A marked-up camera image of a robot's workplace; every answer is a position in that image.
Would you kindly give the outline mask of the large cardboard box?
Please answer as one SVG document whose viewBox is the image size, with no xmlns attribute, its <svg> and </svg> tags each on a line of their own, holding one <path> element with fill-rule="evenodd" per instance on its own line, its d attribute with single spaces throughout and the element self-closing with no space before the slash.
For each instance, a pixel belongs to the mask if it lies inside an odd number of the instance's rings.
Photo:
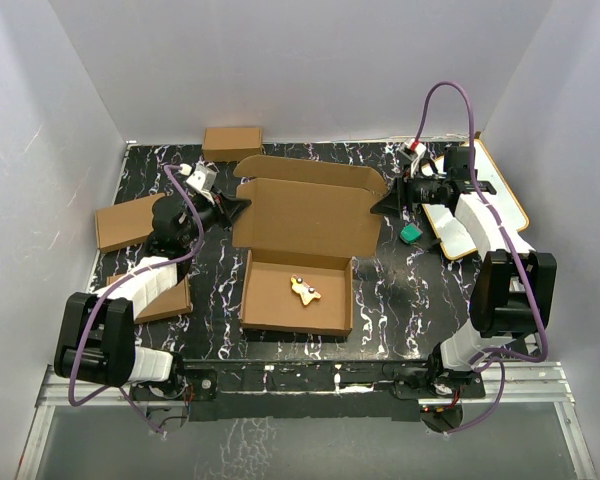
<svg viewBox="0 0 600 480">
<path fill-rule="evenodd" d="M 376 252 L 383 218 L 370 208 L 387 192 L 374 168 L 254 155 L 234 170 L 236 195 L 251 205 L 233 226 L 248 251 L 243 328 L 348 336 L 353 328 L 353 260 Z M 298 275 L 322 296 L 303 306 Z"/>
</svg>

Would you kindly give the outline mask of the orange toy truck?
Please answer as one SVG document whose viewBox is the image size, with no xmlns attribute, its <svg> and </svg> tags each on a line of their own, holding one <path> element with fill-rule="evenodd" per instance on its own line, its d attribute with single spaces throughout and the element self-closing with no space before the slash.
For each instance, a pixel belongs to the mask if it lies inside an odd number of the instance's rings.
<svg viewBox="0 0 600 480">
<path fill-rule="evenodd" d="M 303 277 L 292 275 L 290 278 L 291 290 L 299 298 L 303 306 L 308 306 L 310 303 L 322 298 L 321 294 L 311 285 L 309 285 Z"/>
</svg>

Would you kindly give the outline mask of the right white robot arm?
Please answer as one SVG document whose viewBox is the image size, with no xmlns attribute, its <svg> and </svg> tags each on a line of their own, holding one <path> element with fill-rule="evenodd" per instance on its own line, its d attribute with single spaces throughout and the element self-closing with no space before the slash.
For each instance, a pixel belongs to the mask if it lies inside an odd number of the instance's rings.
<svg viewBox="0 0 600 480">
<path fill-rule="evenodd" d="M 509 227 L 496 208 L 498 191 L 478 179 L 469 147 L 447 148 L 443 166 L 431 165 L 427 172 L 421 142 L 406 142 L 402 152 L 408 165 L 371 213 L 397 217 L 417 205 L 441 205 L 464 226 L 482 260 L 468 320 L 434 348 L 419 378 L 433 394 L 446 397 L 468 383 L 481 363 L 507 354 L 512 341 L 546 334 L 557 261 Z"/>
</svg>

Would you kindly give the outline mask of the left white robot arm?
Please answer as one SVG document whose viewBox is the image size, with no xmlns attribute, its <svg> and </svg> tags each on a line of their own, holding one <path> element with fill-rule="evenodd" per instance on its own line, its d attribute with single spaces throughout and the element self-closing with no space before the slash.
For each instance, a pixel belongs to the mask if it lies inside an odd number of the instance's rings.
<svg viewBox="0 0 600 480">
<path fill-rule="evenodd" d="M 185 279 L 204 234 L 214 226 L 231 228 L 250 205 L 249 199 L 220 191 L 186 200 L 176 195 L 156 200 L 145 256 L 138 265 L 103 289 L 68 298 L 55 373 L 106 387 L 149 382 L 166 399 L 180 396 L 186 374 L 174 366 L 173 354 L 135 344 L 135 320 Z"/>
</svg>

